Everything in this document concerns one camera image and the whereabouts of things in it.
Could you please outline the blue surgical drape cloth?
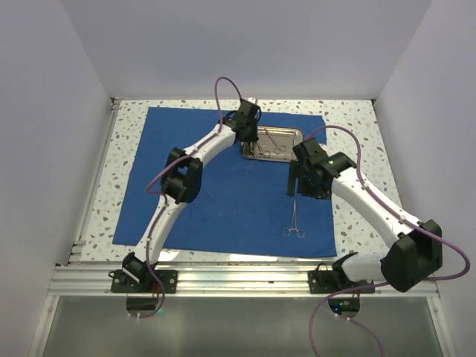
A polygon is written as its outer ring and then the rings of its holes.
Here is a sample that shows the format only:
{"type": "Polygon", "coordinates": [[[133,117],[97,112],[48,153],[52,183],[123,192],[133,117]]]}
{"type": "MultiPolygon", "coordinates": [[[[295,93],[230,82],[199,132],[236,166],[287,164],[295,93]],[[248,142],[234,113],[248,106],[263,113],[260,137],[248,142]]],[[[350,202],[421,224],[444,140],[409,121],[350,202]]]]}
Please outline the blue surgical drape cloth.
{"type": "MultiPolygon", "coordinates": [[[[158,199],[146,186],[165,168],[173,148],[196,143],[212,129],[215,111],[151,108],[126,187],[113,243],[136,245],[158,199]]],[[[336,254],[332,203],[286,194],[286,163],[243,158],[238,145],[206,165],[199,195],[179,215],[166,248],[232,254],[317,258],[336,254]],[[297,202],[299,239],[284,237],[297,202]]]]}

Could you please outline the steel hemostat forceps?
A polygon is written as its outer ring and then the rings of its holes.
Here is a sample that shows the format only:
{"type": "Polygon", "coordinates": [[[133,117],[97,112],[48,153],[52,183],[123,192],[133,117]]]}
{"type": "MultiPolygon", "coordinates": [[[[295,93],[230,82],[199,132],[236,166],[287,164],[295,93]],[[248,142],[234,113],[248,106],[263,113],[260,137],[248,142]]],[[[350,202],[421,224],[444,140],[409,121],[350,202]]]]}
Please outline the steel hemostat forceps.
{"type": "Polygon", "coordinates": [[[298,223],[297,223],[297,202],[296,202],[296,200],[293,201],[291,224],[288,228],[283,229],[284,237],[290,237],[292,234],[295,234],[295,236],[299,239],[303,239],[305,237],[305,232],[298,227],[298,223]]]}

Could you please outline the steel scissors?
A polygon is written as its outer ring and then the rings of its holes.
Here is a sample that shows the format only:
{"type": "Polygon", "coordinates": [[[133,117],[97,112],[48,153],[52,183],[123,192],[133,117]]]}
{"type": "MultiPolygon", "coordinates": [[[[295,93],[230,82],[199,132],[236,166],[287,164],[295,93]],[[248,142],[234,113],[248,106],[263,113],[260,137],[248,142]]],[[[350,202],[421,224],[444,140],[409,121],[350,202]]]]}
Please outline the steel scissors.
{"type": "Polygon", "coordinates": [[[268,136],[269,140],[273,143],[274,145],[274,153],[277,155],[283,155],[286,152],[286,147],[285,146],[279,146],[277,142],[274,140],[274,138],[271,136],[270,132],[267,130],[267,128],[264,129],[265,134],[268,136]]]}

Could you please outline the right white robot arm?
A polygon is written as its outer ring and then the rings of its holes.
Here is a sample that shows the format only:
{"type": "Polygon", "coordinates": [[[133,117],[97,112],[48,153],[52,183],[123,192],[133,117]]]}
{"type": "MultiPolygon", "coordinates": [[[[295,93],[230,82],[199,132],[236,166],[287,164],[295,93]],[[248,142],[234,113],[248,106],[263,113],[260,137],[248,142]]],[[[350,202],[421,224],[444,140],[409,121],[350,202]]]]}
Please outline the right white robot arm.
{"type": "Polygon", "coordinates": [[[376,189],[346,154],[328,155],[314,139],[293,148],[287,193],[313,199],[337,196],[359,213],[382,238],[382,254],[350,252],[329,268],[319,265],[309,279],[324,292],[348,292],[366,282],[387,282],[407,292],[443,265],[441,227],[407,213],[376,189]]]}

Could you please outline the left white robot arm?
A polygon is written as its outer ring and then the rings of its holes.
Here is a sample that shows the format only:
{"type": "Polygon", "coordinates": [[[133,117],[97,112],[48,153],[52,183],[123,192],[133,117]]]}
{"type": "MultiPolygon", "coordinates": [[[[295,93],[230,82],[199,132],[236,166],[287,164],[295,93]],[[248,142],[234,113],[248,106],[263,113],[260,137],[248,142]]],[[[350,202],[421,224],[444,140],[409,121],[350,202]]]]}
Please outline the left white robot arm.
{"type": "Polygon", "coordinates": [[[160,184],[155,212],[134,251],[123,259],[122,271],[135,290],[146,292],[154,285],[152,266],[176,219],[198,196],[205,166],[236,142],[257,142],[260,118],[260,107],[241,99],[239,108],[221,117],[205,137],[184,149],[170,151],[165,168],[147,186],[150,192],[155,183],[160,184]]]}

